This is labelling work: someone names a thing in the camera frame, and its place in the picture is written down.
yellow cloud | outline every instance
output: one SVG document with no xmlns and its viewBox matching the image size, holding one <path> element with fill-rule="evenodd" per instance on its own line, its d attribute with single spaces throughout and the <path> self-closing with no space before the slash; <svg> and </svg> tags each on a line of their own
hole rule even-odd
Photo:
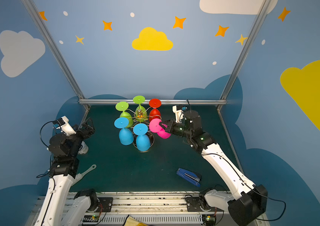
<svg viewBox="0 0 320 226">
<path fill-rule="evenodd" d="M 320 60 L 303 69 L 288 68 L 282 73 L 280 83 L 320 130 Z"/>
<path fill-rule="evenodd" d="M 132 47 L 136 50 L 166 51 L 173 47 L 173 42 L 168 40 L 166 34 L 152 27 L 144 28 L 139 38 L 132 41 Z"/>
</svg>

white cloud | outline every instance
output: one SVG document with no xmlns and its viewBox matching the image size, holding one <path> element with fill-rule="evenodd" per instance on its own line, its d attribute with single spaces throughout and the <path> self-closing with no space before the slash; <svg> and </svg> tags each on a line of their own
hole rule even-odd
<svg viewBox="0 0 320 226">
<path fill-rule="evenodd" d="M 0 33 L 0 66 L 8 77 L 16 77 L 45 53 L 45 44 L 25 31 L 5 30 Z"/>
<path fill-rule="evenodd" d="M 206 13 L 229 13 L 256 15 L 263 0 L 200 0 L 200 9 Z M 271 0 L 267 13 L 270 13 L 278 0 Z"/>
</svg>

white brush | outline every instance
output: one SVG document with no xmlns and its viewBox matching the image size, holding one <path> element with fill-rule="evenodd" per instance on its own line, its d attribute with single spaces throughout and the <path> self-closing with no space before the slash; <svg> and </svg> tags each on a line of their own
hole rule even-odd
<svg viewBox="0 0 320 226">
<path fill-rule="evenodd" d="M 71 186 L 73 186 L 75 183 L 80 181 L 89 171 L 96 169 L 96 167 L 97 167 L 97 165 L 93 164 L 90 168 L 88 168 L 88 170 L 84 171 L 81 174 L 77 174 L 76 178 L 73 180 L 73 183 Z"/>
</svg>

blue stapler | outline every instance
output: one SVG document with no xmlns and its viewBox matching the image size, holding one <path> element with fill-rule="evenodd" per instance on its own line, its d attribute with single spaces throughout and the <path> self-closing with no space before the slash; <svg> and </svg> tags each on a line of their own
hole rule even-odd
<svg viewBox="0 0 320 226">
<path fill-rule="evenodd" d="M 193 185 L 200 187 L 199 181 L 201 180 L 201 175 L 195 174 L 193 172 L 190 172 L 189 170 L 181 169 L 179 168 L 176 171 L 176 174 L 184 178 L 185 180 L 189 181 Z"/>
</svg>

green table surface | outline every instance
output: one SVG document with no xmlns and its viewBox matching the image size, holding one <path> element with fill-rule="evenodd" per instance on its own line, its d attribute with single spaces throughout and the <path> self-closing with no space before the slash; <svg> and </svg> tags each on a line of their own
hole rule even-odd
<svg viewBox="0 0 320 226">
<path fill-rule="evenodd" d="M 164 121 L 175 117 L 171 106 L 158 109 Z M 238 166 L 215 106 L 192 106 L 192 110 L 201 116 L 203 130 L 216 139 L 223 152 Z M 217 184 L 228 189 L 215 169 L 186 144 L 184 138 L 171 135 L 162 139 L 153 133 L 154 144 L 146 153 L 139 152 L 132 144 L 122 145 L 118 138 L 120 129 L 114 126 L 120 113 L 115 106 L 91 106 L 88 117 L 92 118 L 96 132 L 85 140 L 89 151 L 77 156 L 80 160 L 77 173 L 93 164 L 97 168 L 73 185 L 71 192 L 90 188 L 96 192 L 202 191 Z M 201 174 L 201 186 L 196 187 L 178 176 L 179 168 Z"/>
</svg>

